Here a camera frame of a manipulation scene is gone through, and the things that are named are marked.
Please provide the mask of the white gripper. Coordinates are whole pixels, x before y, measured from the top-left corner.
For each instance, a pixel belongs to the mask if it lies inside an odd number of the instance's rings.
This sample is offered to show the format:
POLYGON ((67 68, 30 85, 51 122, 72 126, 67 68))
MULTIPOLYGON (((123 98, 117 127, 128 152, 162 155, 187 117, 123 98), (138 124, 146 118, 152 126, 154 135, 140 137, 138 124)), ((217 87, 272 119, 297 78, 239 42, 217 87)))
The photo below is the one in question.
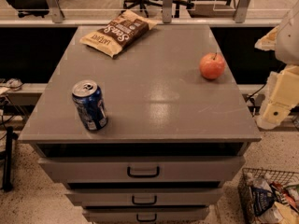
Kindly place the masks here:
POLYGON ((276 128, 298 104, 299 66, 288 64, 277 75, 277 82, 270 95, 270 103, 262 103, 257 125, 265 130, 276 128))

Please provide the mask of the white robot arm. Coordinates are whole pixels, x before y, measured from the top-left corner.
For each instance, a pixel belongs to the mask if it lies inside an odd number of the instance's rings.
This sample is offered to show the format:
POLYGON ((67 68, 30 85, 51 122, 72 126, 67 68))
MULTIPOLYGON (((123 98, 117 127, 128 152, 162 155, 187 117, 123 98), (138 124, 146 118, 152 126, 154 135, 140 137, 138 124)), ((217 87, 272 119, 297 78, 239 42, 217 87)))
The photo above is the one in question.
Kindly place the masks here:
POLYGON ((271 130, 299 105, 299 2, 254 47, 273 50, 276 59, 286 64, 279 73, 270 73, 266 81, 268 91, 256 118, 260 128, 271 130))

